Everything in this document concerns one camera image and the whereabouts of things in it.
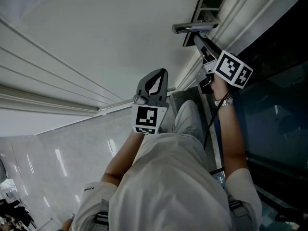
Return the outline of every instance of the white shirt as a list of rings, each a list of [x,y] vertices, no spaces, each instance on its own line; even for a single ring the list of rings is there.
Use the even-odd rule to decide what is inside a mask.
[[[147,136],[133,166],[119,187],[110,183],[85,185],[73,228],[109,201],[110,231],[230,230],[225,190],[208,173],[203,145],[190,135]],[[251,204],[261,224],[261,202],[247,169],[233,172],[226,190]]]

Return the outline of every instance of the cable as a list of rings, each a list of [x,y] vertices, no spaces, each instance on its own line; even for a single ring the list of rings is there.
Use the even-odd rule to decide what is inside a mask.
[[[219,108],[221,107],[222,103],[225,101],[225,99],[226,99],[229,95],[230,95],[230,92],[228,92],[228,93],[220,100],[220,102],[219,102],[219,104],[218,104],[218,106],[217,106],[215,112],[213,113],[213,116],[212,116],[212,118],[211,118],[210,124],[209,124],[208,127],[207,127],[207,131],[206,131],[206,135],[205,135],[205,141],[204,141],[203,149],[205,149],[207,137],[208,137],[208,135],[209,135],[209,133],[210,133],[210,126],[213,124],[213,121],[214,121],[214,119],[215,119],[215,117],[216,117],[216,115],[217,115],[217,113],[218,113],[218,110],[219,110]]]

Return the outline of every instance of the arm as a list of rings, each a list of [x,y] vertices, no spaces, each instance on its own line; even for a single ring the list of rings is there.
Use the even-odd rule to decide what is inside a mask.
[[[227,83],[215,74],[211,84],[216,100],[222,99],[228,93]],[[244,140],[241,128],[236,118],[234,105],[220,107],[221,140],[226,178],[240,168],[247,168]]]
[[[69,231],[71,228],[73,220],[72,219],[68,219],[66,220],[63,224],[62,224],[62,228],[59,229],[58,231]]]
[[[102,182],[109,182],[119,186],[124,174],[132,166],[143,138],[144,134],[135,133],[134,131],[130,133],[122,148],[107,166],[101,179]]]

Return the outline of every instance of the clamp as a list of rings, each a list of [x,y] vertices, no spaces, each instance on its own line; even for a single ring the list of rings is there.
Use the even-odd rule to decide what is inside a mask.
[[[159,80],[157,91],[150,92]],[[157,69],[143,77],[137,86],[132,104],[132,124],[136,133],[157,134],[169,104],[167,100],[168,72]]]

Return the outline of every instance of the shirt sleeve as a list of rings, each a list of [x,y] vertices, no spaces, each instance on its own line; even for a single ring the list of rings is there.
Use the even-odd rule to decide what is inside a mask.
[[[247,168],[234,171],[226,180],[225,189],[234,199],[246,202],[254,210],[257,225],[262,224],[262,204]]]
[[[102,199],[109,201],[115,194],[117,186],[108,182],[91,182],[84,186],[79,208],[73,222],[73,230],[84,230],[85,222],[100,211]]]

